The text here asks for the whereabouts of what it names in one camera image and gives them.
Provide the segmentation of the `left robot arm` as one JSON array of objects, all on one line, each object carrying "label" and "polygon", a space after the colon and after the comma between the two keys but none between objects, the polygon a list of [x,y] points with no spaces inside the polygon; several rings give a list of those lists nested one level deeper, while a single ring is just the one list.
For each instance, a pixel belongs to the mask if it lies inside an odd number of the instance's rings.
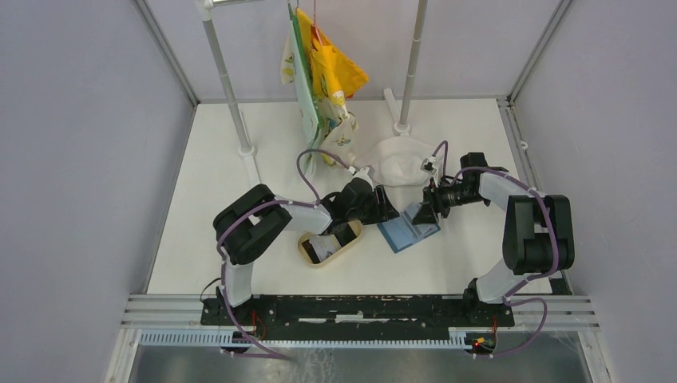
[{"label": "left robot arm", "polygon": [[258,184],[213,220],[222,257],[220,314],[232,325],[251,314],[253,263],[284,231],[300,231],[297,249],[311,265],[322,265],[346,250],[366,225],[399,217],[382,185],[353,177],[317,204],[284,199]]}]

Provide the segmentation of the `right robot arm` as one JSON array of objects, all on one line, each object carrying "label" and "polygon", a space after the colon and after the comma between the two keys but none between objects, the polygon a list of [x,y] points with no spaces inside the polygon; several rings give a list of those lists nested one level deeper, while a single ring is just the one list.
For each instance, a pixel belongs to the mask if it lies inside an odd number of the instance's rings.
[{"label": "right robot arm", "polygon": [[423,190],[414,224],[434,224],[452,208],[470,203],[499,207],[505,213],[502,258],[465,289],[461,316],[480,326],[493,316],[493,305],[510,298],[533,280],[567,270],[575,262],[572,209],[564,195],[531,188],[502,167],[490,167],[482,152],[460,159],[455,176],[431,180]]}]

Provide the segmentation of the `blue leather card holder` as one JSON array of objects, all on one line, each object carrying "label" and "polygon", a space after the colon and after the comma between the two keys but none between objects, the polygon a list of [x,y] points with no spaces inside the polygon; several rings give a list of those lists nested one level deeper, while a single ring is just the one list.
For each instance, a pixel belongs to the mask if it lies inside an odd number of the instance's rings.
[{"label": "blue leather card holder", "polygon": [[399,217],[377,224],[380,233],[395,254],[420,243],[441,230],[436,223],[412,224],[412,219],[420,206],[420,203],[412,203],[400,212]]}]

